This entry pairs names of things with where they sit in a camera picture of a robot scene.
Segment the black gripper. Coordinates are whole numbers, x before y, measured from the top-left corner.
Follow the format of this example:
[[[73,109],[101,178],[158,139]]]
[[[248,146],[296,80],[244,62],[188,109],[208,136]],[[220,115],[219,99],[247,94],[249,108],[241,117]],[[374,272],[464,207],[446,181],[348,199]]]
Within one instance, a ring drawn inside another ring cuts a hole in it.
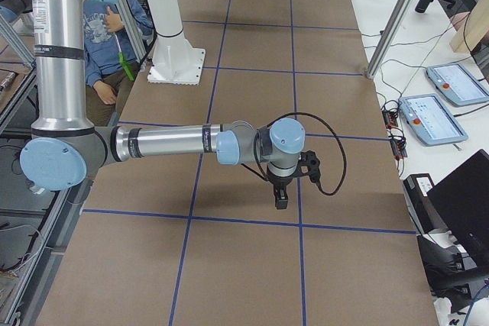
[[[274,203],[277,210],[287,209],[288,195],[287,186],[293,181],[293,176],[277,176],[267,171],[267,179],[273,185]]]

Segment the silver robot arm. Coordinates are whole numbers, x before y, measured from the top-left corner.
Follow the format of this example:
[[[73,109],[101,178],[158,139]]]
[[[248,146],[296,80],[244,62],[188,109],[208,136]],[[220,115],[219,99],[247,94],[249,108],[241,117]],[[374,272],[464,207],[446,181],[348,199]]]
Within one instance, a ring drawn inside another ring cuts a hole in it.
[[[60,191],[114,162],[215,153],[225,165],[266,163],[275,205],[286,208],[287,185],[300,174],[304,160],[305,131],[292,118],[278,118],[258,129],[236,121],[148,130],[96,127],[86,117],[84,1],[32,0],[39,116],[20,155],[26,177],[37,186]]]

